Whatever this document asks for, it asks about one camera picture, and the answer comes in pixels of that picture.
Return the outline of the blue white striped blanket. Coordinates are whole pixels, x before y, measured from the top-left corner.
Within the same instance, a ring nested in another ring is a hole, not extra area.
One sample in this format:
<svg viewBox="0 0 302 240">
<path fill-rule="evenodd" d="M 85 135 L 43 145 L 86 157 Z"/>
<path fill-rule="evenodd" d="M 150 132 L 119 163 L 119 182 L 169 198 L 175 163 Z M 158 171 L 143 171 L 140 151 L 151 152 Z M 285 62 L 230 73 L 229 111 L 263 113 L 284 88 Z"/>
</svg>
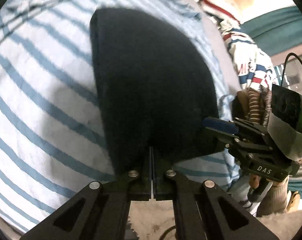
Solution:
<svg viewBox="0 0 302 240">
<path fill-rule="evenodd" d="M 91 65 L 96 9 L 140 9 L 186 34 L 231 118 L 222 71 L 193 0 L 7 0 L 0 9 L 0 217 L 25 233 L 93 180 L 114 177 Z"/>
</svg>

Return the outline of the dark navy knit garment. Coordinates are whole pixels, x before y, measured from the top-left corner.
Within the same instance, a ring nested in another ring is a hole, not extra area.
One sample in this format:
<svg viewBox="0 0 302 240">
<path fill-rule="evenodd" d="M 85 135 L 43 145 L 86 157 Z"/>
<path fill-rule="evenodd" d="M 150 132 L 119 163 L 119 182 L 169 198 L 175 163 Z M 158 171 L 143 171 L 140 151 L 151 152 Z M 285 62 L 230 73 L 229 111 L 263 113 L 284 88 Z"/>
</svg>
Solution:
<svg viewBox="0 0 302 240">
<path fill-rule="evenodd" d="M 173 164 L 222 151 L 202 124 L 219 115 L 213 78 L 186 35 L 140 10 L 103 8 L 90 40 L 116 174 L 141 169 L 150 149 Z"/>
</svg>

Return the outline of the teal curtain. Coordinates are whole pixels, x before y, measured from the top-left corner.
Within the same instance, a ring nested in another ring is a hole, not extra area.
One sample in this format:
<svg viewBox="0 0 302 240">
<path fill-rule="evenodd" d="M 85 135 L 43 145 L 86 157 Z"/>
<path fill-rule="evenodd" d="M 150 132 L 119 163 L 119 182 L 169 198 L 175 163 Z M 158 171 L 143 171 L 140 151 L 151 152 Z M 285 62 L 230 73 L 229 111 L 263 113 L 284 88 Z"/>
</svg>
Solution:
<svg viewBox="0 0 302 240">
<path fill-rule="evenodd" d="M 296 6 L 268 12 L 241 25 L 269 56 L 302 44 L 302 13 Z"/>
</svg>

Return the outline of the red white blue patterned duvet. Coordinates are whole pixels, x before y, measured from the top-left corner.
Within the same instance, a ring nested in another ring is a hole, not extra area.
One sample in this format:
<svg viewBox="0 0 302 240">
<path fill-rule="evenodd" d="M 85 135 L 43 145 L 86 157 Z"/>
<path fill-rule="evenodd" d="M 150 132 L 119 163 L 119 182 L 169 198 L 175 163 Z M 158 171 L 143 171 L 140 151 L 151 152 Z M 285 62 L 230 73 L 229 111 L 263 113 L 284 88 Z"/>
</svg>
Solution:
<svg viewBox="0 0 302 240">
<path fill-rule="evenodd" d="M 194 1 L 199 5 L 202 0 Z M 222 34 L 234 70 L 238 75 L 240 87 L 242 89 L 252 88 L 257 91 L 261 91 L 263 88 L 272 89 L 272 85 L 278 85 L 279 81 L 271 58 L 241 29 L 240 10 L 233 2 L 230 4 L 239 11 L 240 25 L 227 27 Z"/>
</svg>

